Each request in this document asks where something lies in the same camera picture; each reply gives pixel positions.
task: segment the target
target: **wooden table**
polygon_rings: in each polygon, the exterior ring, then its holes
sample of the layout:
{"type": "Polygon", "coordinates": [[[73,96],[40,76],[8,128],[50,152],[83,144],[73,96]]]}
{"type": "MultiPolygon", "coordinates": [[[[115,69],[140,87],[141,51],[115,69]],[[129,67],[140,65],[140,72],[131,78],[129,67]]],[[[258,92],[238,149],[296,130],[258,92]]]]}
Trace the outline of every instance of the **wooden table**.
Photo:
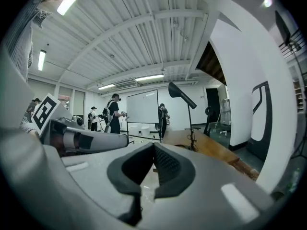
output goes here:
{"type": "MultiPolygon", "coordinates": [[[[189,146],[191,144],[191,141],[187,138],[189,134],[190,130],[166,131],[163,138],[163,143],[169,145],[189,146]]],[[[240,158],[232,151],[223,147],[220,143],[216,142],[210,137],[204,135],[199,130],[195,129],[194,134],[195,139],[197,140],[194,144],[197,146],[199,153],[217,158],[231,165],[240,160],[240,158]]]]}

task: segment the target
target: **doorway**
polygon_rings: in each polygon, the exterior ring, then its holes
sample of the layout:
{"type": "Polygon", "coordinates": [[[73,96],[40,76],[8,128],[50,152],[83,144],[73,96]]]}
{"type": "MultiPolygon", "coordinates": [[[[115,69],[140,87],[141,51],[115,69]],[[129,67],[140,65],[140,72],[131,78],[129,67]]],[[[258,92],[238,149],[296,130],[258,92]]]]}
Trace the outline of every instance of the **doorway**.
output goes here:
{"type": "Polygon", "coordinates": [[[208,106],[213,109],[213,114],[209,119],[210,123],[217,122],[220,114],[220,100],[217,89],[206,89],[208,106]]]}

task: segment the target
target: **black t-shirt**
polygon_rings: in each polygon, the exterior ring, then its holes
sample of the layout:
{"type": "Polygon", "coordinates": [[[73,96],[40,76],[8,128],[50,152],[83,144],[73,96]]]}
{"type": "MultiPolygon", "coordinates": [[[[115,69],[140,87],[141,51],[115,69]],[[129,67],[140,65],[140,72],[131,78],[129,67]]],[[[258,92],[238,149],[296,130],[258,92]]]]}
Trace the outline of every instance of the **black t-shirt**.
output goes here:
{"type": "MultiPolygon", "coordinates": [[[[115,111],[118,111],[118,104],[116,102],[112,102],[112,104],[109,106],[109,110],[110,110],[110,115],[113,115],[115,111]]],[[[111,121],[111,125],[118,123],[119,125],[119,119],[118,117],[116,117],[115,115],[113,116],[113,119],[111,121]]]]}

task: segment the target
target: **ceiling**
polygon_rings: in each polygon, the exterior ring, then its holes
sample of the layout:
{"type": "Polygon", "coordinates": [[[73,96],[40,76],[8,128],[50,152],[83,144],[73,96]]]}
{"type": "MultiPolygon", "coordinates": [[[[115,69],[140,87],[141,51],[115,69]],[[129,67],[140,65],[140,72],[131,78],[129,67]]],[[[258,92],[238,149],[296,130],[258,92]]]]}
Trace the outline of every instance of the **ceiling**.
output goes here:
{"type": "MultiPolygon", "coordinates": [[[[53,14],[33,27],[30,74],[101,93],[98,86],[158,73],[164,78],[143,84],[184,80],[208,17],[201,0],[77,0],[64,16],[59,4],[41,5],[53,14]]],[[[212,79],[197,69],[189,77],[212,79]]]]}

